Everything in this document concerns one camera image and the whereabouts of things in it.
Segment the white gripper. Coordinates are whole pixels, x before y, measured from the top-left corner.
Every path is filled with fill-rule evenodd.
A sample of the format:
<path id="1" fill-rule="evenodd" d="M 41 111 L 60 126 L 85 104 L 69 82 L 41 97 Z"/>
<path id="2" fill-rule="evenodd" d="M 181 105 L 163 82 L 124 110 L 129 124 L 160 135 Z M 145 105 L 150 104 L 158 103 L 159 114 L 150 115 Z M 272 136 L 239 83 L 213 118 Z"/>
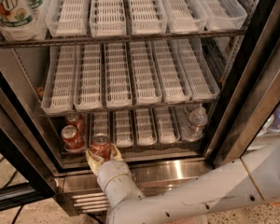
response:
<path id="1" fill-rule="evenodd" d="M 141 199 L 143 192 L 136 186 L 129 166 L 123 161 L 119 149 L 110 144 L 112 161 L 105 162 L 101 156 L 86 150 L 86 160 L 91 171 L 97 175 L 97 182 L 112 208 L 130 199 Z"/>

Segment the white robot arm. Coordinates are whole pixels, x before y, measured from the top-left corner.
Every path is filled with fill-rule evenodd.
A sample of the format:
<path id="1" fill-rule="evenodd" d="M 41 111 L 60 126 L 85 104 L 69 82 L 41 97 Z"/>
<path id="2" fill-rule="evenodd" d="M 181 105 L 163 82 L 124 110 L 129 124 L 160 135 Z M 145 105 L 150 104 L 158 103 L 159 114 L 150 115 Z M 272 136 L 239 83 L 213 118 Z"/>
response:
<path id="1" fill-rule="evenodd" d="M 164 224 L 280 200 L 280 143 L 150 197 L 134 183 L 116 147 L 107 159 L 87 150 L 86 159 L 110 204 L 106 224 Z"/>

